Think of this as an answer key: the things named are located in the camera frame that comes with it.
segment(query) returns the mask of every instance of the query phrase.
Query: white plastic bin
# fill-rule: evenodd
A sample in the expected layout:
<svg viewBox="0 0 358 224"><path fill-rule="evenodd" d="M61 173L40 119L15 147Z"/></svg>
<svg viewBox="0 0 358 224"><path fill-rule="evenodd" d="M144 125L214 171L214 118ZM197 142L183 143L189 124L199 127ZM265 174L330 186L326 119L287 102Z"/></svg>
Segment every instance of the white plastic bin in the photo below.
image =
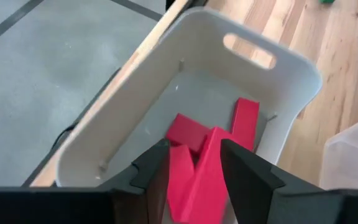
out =
<svg viewBox="0 0 358 224"><path fill-rule="evenodd" d="M358 123L326 142L320 187L358 189Z"/></svg>
<svg viewBox="0 0 358 224"><path fill-rule="evenodd" d="M275 66L264 69L227 49L223 44L227 34L236 34L269 51L276 58ZM212 76L222 80L222 86L230 83L259 101L265 114L276 114L277 117L267 123L256 152L273 164L278 162L294 119L321 88L321 77L315 66L300 55L217 12L201 8L186 11L64 149L58 162L57 184L97 186L105 179L99 166L109 163L112 155L120 154L122 158L115 161L113 167L124 168L164 137L179 111L168 110L171 105L160 105L160 108L152 108L159 113L155 115L149 109L170 81L182 73ZM220 91L220 85L215 82L211 86ZM221 92L220 95L211 93L207 100L224 99L226 91ZM187 110L195 114L201 108L213 106L187 105L190 98L176 98L175 105L188 106ZM208 116L201 118L215 124ZM144 123L147 125L143 132L131 134ZM117 152L123 145L127 147Z"/></svg>

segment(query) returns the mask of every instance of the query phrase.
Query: red block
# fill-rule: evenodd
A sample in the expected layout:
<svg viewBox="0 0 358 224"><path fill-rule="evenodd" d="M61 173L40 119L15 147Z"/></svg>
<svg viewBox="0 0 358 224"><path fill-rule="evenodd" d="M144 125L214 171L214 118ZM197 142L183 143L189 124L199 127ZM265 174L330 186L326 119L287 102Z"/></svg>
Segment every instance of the red block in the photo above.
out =
<svg viewBox="0 0 358 224"><path fill-rule="evenodd" d="M258 123L259 103L239 98L234 108L231 133L241 146L254 150L256 126Z"/></svg>
<svg viewBox="0 0 358 224"><path fill-rule="evenodd" d="M199 154L208 132L207 127L178 113L165 137L175 144L185 144L191 151Z"/></svg>
<svg viewBox="0 0 358 224"><path fill-rule="evenodd" d="M189 224L220 224L227 202L227 189L221 165L221 140L232 134L213 128L207 135L196 172L183 193L182 213Z"/></svg>
<svg viewBox="0 0 358 224"><path fill-rule="evenodd" d="M186 145L171 147L167 200L175 223L188 222L188 216L183 215L181 206L183 192L193 174L194 165L189 148Z"/></svg>

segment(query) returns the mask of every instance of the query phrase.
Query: clear plastic container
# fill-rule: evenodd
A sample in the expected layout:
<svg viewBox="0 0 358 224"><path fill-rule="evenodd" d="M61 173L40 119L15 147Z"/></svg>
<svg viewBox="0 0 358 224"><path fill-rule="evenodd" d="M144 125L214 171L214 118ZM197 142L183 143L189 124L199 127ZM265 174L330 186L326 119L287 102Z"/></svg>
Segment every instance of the clear plastic container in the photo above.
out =
<svg viewBox="0 0 358 224"><path fill-rule="evenodd" d="M326 142L320 187L358 189L358 123Z"/></svg>

